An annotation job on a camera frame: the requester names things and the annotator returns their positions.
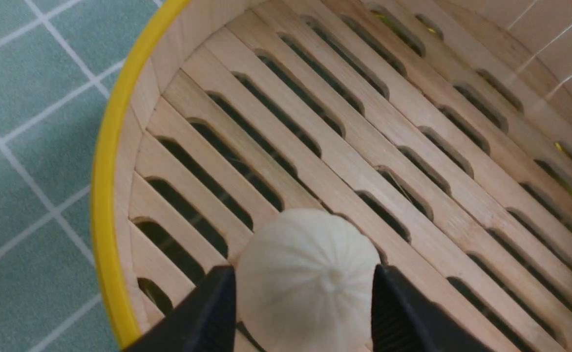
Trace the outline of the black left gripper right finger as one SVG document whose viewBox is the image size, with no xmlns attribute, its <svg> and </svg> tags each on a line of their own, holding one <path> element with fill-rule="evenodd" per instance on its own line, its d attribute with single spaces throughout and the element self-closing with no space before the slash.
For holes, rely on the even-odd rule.
<svg viewBox="0 0 572 352">
<path fill-rule="evenodd" d="M 374 352 L 489 352 L 396 267 L 377 265 L 371 301 Z"/>
</svg>

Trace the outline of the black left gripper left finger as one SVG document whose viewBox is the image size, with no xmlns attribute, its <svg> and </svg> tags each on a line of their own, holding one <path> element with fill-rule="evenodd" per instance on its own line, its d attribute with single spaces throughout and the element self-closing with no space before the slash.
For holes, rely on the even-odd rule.
<svg viewBox="0 0 572 352">
<path fill-rule="evenodd" d="M 236 335 L 236 274 L 214 266 L 170 314 L 124 352 L 232 352 Z"/>
</svg>

